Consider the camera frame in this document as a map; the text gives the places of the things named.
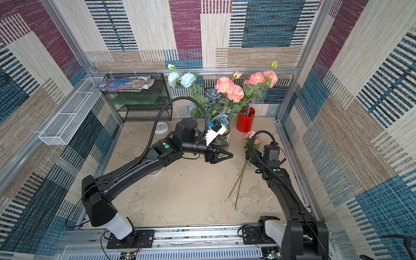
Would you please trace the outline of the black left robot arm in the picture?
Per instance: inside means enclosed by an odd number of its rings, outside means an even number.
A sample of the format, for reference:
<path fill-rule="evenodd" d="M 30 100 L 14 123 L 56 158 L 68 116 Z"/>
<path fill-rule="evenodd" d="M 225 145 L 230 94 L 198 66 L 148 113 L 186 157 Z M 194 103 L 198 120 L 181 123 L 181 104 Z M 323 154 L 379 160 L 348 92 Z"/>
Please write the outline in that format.
<path fill-rule="evenodd" d="M 200 131 L 195 119 L 185 118 L 165 138 L 148 141 L 143 153 L 126 165 L 97 178 L 88 175 L 82 180 L 81 202 L 91 226 L 109 230 L 118 240 L 134 238 L 136 230 L 130 220 L 118 212 L 112 201 L 125 189 L 147 175 L 182 159 L 184 153 L 202 154 L 204 160 L 216 164 L 231 159 L 228 143 L 220 138 L 227 127 L 218 120 L 208 120 Z"/>

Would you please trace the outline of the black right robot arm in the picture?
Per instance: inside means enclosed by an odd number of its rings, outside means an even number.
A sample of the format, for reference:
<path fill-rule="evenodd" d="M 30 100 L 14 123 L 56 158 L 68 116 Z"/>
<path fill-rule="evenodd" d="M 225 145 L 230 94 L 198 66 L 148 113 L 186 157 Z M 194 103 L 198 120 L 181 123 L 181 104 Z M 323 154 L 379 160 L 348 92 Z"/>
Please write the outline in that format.
<path fill-rule="evenodd" d="M 274 136 L 265 130 L 255 132 L 251 138 L 246 159 L 262 175 L 274 193 L 286 218 L 263 216 L 259 220 L 259 233 L 279 246 L 284 260 L 329 260 L 329 230 L 325 222 L 317 220 L 303 205 L 295 192 L 287 171 L 280 167 L 280 146 Z"/>

